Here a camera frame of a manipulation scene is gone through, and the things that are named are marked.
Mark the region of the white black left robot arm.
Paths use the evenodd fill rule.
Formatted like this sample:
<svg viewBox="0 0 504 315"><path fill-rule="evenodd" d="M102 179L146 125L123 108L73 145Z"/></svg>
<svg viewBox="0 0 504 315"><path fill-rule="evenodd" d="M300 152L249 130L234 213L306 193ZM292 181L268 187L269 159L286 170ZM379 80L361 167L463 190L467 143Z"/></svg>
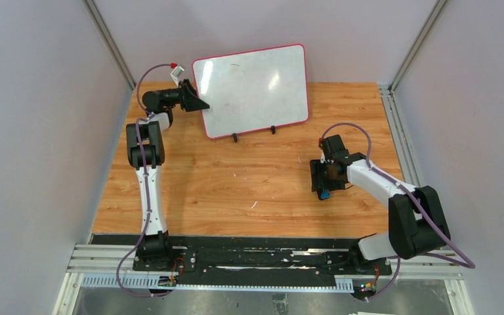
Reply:
<svg viewBox="0 0 504 315"><path fill-rule="evenodd" d="M141 101L147 117L138 118L125 128L127 159L135 170L142 206L142 228L133 250L133 268L165 271L176 267L177 258L162 209L160 177L166 160L162 133L173 124L174 107L196 112L209 109L210 105L199 98L189 79L179 81L174 89L148 91Z"/></svg>

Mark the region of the blue black whiteboard eraser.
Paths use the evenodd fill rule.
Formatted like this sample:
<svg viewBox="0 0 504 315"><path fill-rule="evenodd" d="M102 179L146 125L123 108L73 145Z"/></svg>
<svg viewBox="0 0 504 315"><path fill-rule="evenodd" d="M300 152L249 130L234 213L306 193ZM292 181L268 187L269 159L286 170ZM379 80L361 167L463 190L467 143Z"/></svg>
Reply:
<svg viewBox="0 0 504 315"><path fill-rule="evenodd" d="M329 190L319 190L318 191L318 199L319 200L328 200L331 194Z"/></svg>

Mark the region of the pink framed whiteboard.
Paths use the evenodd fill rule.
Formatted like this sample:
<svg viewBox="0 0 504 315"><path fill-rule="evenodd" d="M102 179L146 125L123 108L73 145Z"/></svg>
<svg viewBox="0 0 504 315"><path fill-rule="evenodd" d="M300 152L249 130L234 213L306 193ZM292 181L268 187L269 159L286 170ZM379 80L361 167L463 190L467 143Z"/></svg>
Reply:
<svg viewBox="0 0 504 315"><path fill-rule="evenodd" d="M305 122L310 117L302 44L199 58L192 63L205 134L231 137Z"/></svg>

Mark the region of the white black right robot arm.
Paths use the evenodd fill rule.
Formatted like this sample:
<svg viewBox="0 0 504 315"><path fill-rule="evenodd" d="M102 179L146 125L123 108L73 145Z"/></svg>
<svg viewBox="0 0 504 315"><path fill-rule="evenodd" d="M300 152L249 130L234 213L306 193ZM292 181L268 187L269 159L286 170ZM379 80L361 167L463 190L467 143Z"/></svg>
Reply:
<svg viewBox="0 0 504 315"><path fill-rule="evenodd" d="M362 153L351 154L339 135L321 138L320 159L310 161L312 191L319 200L344 190L347 184L363 189L387 207L388 230L360 238L352 247L359 261L397 256L402 259L446 245L448 225L437 191L416 187L390 176Z"/></svg>

